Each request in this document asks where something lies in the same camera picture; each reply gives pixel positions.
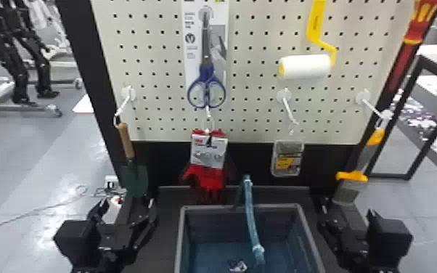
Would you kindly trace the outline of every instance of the black frame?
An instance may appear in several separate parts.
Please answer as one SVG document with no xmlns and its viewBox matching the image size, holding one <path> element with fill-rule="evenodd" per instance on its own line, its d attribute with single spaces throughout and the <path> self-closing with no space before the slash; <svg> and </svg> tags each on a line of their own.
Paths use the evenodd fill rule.
<svg viewBox="0 0 437 273">
<path fill-rule="evenodd" d="M 425 40 L 425 38 L 427 38 L 428 32 L 430 30 L 430 26 L 433 24 L 433 22 L 435 21 L 435 19 L 437 18 L 437 10 L 434 12 L 432 18 L 430 19 L 429 22 L 429 26 L 427 27 L 427 29 L 425 29 L 424 33 L 422 34 L 422 39 Z M 391 67 L 391 71 L 390 74 L 388 75 L 388 77 L 386 78 L 386 82 L 385 85 L 383 87 L 383 90 L 381 91 L 381 95 L 380 98 L 377 100 L 376 103 L 376 109 L 378 109 L 379 111 L 383 111 L 384 109 L 387 109 L 390 107 L 393 98 L 395 97 L 398 89 L 400 88 L 400 86 L 403 84 L 403 80 L 405 79 L 406 75 L 408 74 L 412 63 L 415 60 L 415 57 L 417 56 L 417 51 L 420 48 L 420 46 L 422 45 L 422 42 L 420 42 L 416 48 L 413 49 L 412 53 L 408 56 L 408 60 L 407 60 L 407 65 L 403 71 L 403 73 L 400 75 L 398 82 L 396 83 L 395 87 L 393 90 L 390 90 L 389 85 L 391 82 L 391 78 L 394 77 L 394 68 L 395 68 L 395 64 L 397 62 L 401 62 L 403 61 L 403 49 L 405 46 L 407 46 L 405 43 L 403 43 L 400 47 L 400 50 L 398 51 L 398 55 L 396 56 L 395 61 L 393 62 L 393 66 Z M 359 143 L 359 145 L 356 147 L 356 149 L 353 151 L 353 154 L 351 156 L 351 159 L 348 162 L 348 167 L 352 170 L 355 166 L 357 166 L 357 160 L 359 159 L 362 150 L 364 149 L 364 147 L 367 144 L 367 141 L 369 140 L 369 138 L 371 137 L 372 133 L 374 133 L 375 131 L 375 125 L 378 121 L 378 116 L 373 114 L 371 115 L 371 119 L 369 120 L 369 123 L 367 124 L 366 127 L 366 131 L 364 132 L 364 135 Z M 373 155 L 373 157 L 378 157 L 380 155 L 381 151 L 378 148 L 375 152 L 375 154 Z"/>
<path fill-rule="evenodd" d="M 422 163 L 425 156 L 430 151 L 430 147 L 435 142 L 437 138 L 437 126 L 432 130 L 430 133 L 430 136 L 428 137 L 425 144 L 420 149 L 417 157 L 412 162 L 411 166 L 407 170 L 405 174 L 393 174 L 393 173 L 372 173 L 372 169 L 375 167 L 375 164 L 377 162 L 377 159 L 379 158 L 381 152 L 383 151 L 383 148 L 386 144 L 386 142 L 389 139 L 389 136 L 391 135 L 391 132 L 396 125 L 396 122 L 398 122 L 399 116 L 401 114 L 401 111 L 403 110 L 405 104 L 407 103 L 408 98 L 410 97 L 410 94 L 413 91 L 413 88 L 415 87 L 415 84 L 417 83 L 417 79 L 420 76 L 421 72 L 423 70 L 427 70 L 431 72 L 434 75 L 437 75 L 437 62 L 434 62 L 429 57 L 421 55 L 419 60 L 417 61 L 414 70 L 412 71 L 412 74 L 410 76 L 410 79 L 407 82 L 407 85 L 405 86 L 404 92 L 401 95 L 401 99 L 396 104 L 396 108 L 393 114 L 393 118 L 388 123 L 386 130 L 385 130 L 385 137 L 380 143 L 376 153 L 372 157 L 371 161 L 369 162 L 368 166 L 366 167 L 366 171 L 364 172 L 369 177 L 375 177 L 375 178 L 383 178 L 383 179 L 403 179 L 403 180 L 410 180 L 415 172 L 417 171 L 418 167 Z"/>
<path fill-rule="evenodd" d="M 121 138 L 113 125 L 113 115 L 117 105 L 91 2 L 90 0 L 57 0 L 56 4 L 110 160 L 119 176 L 118 168 L 124 165 L 126 160 Z"/>
</svg>

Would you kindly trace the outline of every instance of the metal hook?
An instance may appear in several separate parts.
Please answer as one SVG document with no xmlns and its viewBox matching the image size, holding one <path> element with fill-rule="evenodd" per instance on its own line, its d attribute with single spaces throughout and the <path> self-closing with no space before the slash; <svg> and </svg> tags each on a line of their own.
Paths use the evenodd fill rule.
<svg viewBox="0 0 437 273">
<path fill-rule="evenodd" d="M 391 117 L 393 117 L 393 112 L 388 109 L 383 110 L 382 112 L 378 111 L 376 107 L 374 107 L 371 103 L 369 103 L 369 99 L 371 98 L 371 93 L 369 90 L 364 89 L 364 91 L 359 92 L 356 95 L 356 103 L 358 105 L 366 105 L 374 114 L 379 117 L 377 121 L 377 128 L 384 128 L 388 124 Z"/>
<path fill-rule="evenodd" d="M 288 118 L 290 119 L 290 125 L 288 126 L 288 132 L 290 136 L 294 133 L 294 127 L 297 125 L 300 125 L 300 123 L 293 117 L 293 113 L 291 112 L 290 105 L 288 104 L 288 101 L 291 99 L 291 92 L 288 90 L 288 88 L 284 88 L 281 91 L 278 91 L 278 94 L 276 95 L 276 100 L 279 103 L 282 103 L 285 106 L 286 113 L 288 114 Z"/>
<path fill-rule="evenodd" d="M 212 123 L 212 130 L 209 128 L 205 128 L 205 120 L 210 120 Z M 202 119 L 202 130 L 205 131 L 207 134 L 211 131 L 215 130 L 215 121 L 212 117 L 212 114 L 210 112 L 210 107 L 208 105 L 205 106 L 205 117 Z"/>
<path fill-rule="evenodd" d="M 113 115 L 113 125 L 117 127 L 117 117 L 122 114 L 123 110 L 126 108 L 127 103 L 129 101 L 134 101 L 136 99 L 136 91 L 132 88 L 132 86 L 126 86 L 122 88 L 122 97 L 125 97 L 121 106 L 117 108 L 115 114 Z"/>
</svg>

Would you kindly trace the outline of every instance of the scissors blade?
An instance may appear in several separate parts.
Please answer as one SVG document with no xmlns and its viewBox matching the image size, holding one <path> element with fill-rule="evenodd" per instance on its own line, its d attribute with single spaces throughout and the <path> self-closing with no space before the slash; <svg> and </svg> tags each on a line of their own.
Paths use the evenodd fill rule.
<svg viewBox="0 0 437 273">
<path fill-rule="evenodd" d="M 209 14 L 203 13 L 203 28 L 202 28 L 202 64 L 211 63 L 210 56 L 210 29 L 208 27 Z"/>
</svg>

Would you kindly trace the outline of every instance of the white pegboard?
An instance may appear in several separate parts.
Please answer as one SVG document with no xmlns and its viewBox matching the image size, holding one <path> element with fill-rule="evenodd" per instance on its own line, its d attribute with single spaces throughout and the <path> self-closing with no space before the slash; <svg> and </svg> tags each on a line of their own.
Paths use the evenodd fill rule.
<svg viewBox="0 0 437 273">
<path fill-rule="evenodd" d="M 133 140 L 188 142 L 205 113 L 187 101 L 181 2 L 92 0 L 117 103 L 121 88 L 137 91 L 135 109 L 122 114 Z M 312 0 L 231 0 L 227 101 L 212 110 L 216 128 L 234 142 L 289 138 L 276 93 L 288 87 L 300 122 L 296 139 L 312 144 L 357 144 L 370 110 L 355 103 L 371 91 L 375 104 L 401 46 L 413 0 L 329 0 L 322 40 L 339 48 L 326 78 L 284 82 L 277 60 L 321 54 L 306 38 Z"/>
</svg>

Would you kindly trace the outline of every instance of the yellow paint roller handle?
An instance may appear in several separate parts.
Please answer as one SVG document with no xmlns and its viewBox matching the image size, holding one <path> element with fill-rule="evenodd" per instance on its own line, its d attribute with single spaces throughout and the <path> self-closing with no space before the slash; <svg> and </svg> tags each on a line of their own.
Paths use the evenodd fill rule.
<svg viewBox="0 0 437 273">
<path fill-rule="evenodd" d="M 320 40 L 322 35 L 322 23 L 324 21 L 324 11 L 326 0 L 314 0 L 314 4 L 311 6 L 309 25 L 306 28 L 306 37 L 313 43 L 325 48 L 330 52 L 330 66 L 335 64 L 335 58 L 337 49 L 335 46 L 331 46 L 326 42 Z"/>
</svg>

